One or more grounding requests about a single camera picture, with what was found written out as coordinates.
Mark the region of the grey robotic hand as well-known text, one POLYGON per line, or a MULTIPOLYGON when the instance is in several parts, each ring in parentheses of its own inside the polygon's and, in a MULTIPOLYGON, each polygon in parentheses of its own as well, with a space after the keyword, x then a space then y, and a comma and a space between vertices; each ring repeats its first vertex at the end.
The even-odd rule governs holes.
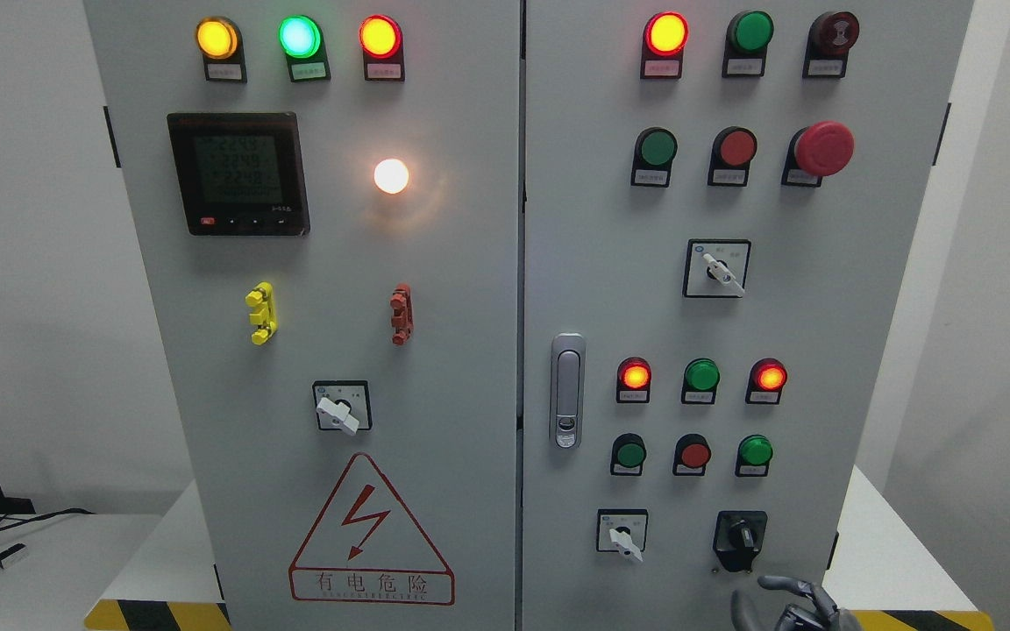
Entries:
MULTIPOLYGON (((788 604, 775 622, 773 630, 863 630, 857 616, 841 608, 819 584, 802 579, 763 575, 758 579, 763 590, 786 591, 808 599, 814 610, 788 604)), ((730 618, 735 630, 765 630, 758 618, 752 599, 734 590, 730 596, 730 618)))

